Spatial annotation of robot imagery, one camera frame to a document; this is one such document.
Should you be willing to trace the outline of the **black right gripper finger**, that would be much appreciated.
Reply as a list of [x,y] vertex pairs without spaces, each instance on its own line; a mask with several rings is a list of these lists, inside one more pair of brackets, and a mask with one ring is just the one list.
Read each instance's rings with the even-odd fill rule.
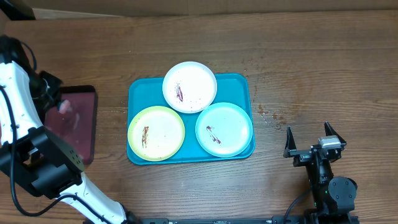
[[285,151],[296,150],[297,147],[295,145],[294,137],[292,134],[291,127],[287,128],[287,140],[285,144]]
[[342,145],[346,144],[346,141],[332,128],[329,122],[325,121],[324,128],[326,136],[336,136]]

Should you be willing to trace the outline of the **white plate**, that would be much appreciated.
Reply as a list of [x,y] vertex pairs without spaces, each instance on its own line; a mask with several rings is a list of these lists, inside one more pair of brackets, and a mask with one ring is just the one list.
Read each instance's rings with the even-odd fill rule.
[[201,112],[215,99],[215,74],[199,62],[178,63],[166,73],[162,93],[169,106],[178,112]]

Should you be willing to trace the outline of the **yellow-green plate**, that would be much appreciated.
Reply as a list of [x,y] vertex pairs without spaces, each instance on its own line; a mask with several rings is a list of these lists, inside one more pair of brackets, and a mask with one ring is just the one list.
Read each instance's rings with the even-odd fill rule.
[[127,131],[131,151],[145,161],[164,161],[178,152],[185,139],[181,117],[165,106],[151,106],[135,115]]

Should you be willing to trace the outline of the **green and pink sponge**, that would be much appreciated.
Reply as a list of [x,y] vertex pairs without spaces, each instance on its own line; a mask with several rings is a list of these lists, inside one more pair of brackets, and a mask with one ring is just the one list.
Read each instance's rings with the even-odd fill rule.
[[71,112],[73,110],[71,103],[69,100],[62,100],[58,104],[58,112],[61,114],[65,114],[67,112]]

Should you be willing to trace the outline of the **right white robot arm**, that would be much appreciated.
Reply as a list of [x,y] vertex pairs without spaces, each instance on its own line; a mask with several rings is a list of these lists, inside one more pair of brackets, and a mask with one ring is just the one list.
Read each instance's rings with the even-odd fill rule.
[[[310,188],[297,197],[282,219],[283,223],[358,223],[358,217],[349,213],[354,210],[357,183],[347,177],[335,177],[331,163],[341,158],[346,141],[325,122],[325,136],[318,139],[310,149],[298,150],[291,128],[287,128],[284,157],[293,159],[293,166],[305,167]],[[303,216],[290,217],[293,207],[306,195],[312,194],[314,209],[308,209]]]

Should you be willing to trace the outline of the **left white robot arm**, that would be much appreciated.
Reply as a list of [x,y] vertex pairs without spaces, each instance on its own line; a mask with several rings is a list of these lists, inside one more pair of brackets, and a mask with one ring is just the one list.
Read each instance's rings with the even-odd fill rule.
[[1,36],[1,171],[9,176],[15,207],[38,217],[63,202],[92,223],[139,223],[87,178],[76,150],[44,126],[46,112],[65,111],[67,103],[61,99],[62,81],[37,73],[27,47]]

